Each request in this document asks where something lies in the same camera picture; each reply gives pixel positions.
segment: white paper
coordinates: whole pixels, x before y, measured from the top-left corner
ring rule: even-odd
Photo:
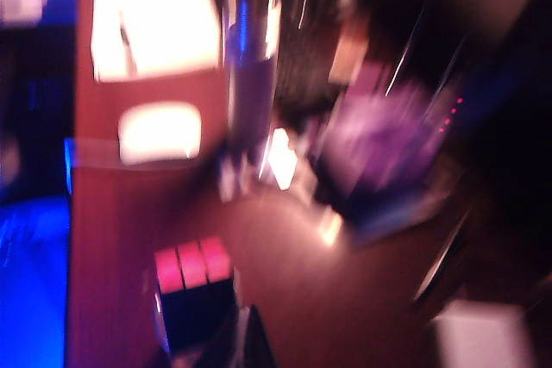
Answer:
[[[220,32],[212,0],[94,0],[95,78],[122,81],[218,67]]]

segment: glowing light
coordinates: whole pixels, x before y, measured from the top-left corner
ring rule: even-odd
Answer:
[[[207,284],[207,270],[197,242],[180,245],[180,268],[187,289]]]
[[[306,6],[306,4],[307,4],[307,0],[303,0],[303,8],[301,9],[301,17],[299,19],[298,29],[301,29],[301,27],[303,26],[304,7]]]
[[[267,59],[270,59],[278,50],[281,11],[282,3],[280,0],[268,0],[267,34],[265,35],[265,42],[267,44],[265,58]]]
[[[199,153],[201,116],[189,103],[146,103],[119,120],[119,154],[125,165],[192,159]]]
[[[342,217],[332,210],[332,208],[327,207],[326,210],[324,210],[322,220],[318,226],[318,233],[320,233],[326,245],[332,246],[336,242],[342,224]]]
[[[248,3],[240,1],[240,51],[245,52],[248,45]]]
[[[91,51],[97,80],[218,67],[220,38],[212,0],[94,0]]]
[[[218,282],[229,279],[232,272],[230,256],[226,253],[220,237],[210,237],[199,241],[207,265],[209,282]]]
[[[155,253],[155,267],[161,293],[171,293],[184,289],[179,260],[174,247]]]
[[[66,162],[66,187],[69,194],[72,194],[72,140],[65,138],[63,141],[63,149]]]
[[[288,143],[289,138],[285,130],[276,128],[268,153],[268,164],[281,190],[287,190],[292,185],[298,160],[295,152],[288,147]]]
[[[159,294],[155,292],[155,308],[157,308],[157,313],[161,313],[161,300],[159,299]]]

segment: wooden desk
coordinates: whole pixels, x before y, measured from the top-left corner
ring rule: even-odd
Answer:
[[[78,0],[77,138],[116,140],[126,108],[185,99],[204,118],[200,159],[207,160],[226,128],[221,74],[97,84],[91,12],[92,0]],[[433,223],[358,250],[328,247],[314,211],[291,196],[268,192],[221,205],[209,176],[195,185],[198,174],[75,171],[66,366],[167,366],[154,336],[153,253],[212,234],[222,236],[282,366],[427,366],[424,328],[466,273],[452,271],[417,311],[409,301],[450,227]],[[503,282],[491,269],[471,270],[488,290]]]

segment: blue light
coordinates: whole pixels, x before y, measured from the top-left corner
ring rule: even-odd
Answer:
[[[14,240],[9,260],[0,268],[0,366],[61,368],[70,222],[67,199],[56,196],[2,206],[0,221],[9,225]],[[22,233],[29,230],[31,241]]]
[[[63,140],[63,147],[66,160],[66,186],[69,194],[72,195],[72,180],[71,180],[71,164],[72,164],[72,140],[65,138]]]
[[[243,53],[248,44],[248,3],[240,1],[240,51]]]

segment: rubik's cube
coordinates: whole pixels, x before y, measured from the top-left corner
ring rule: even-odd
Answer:
[[[221,239],[161,250],[155,265],[169,353],[201,346],[236,306],[234,270]]]

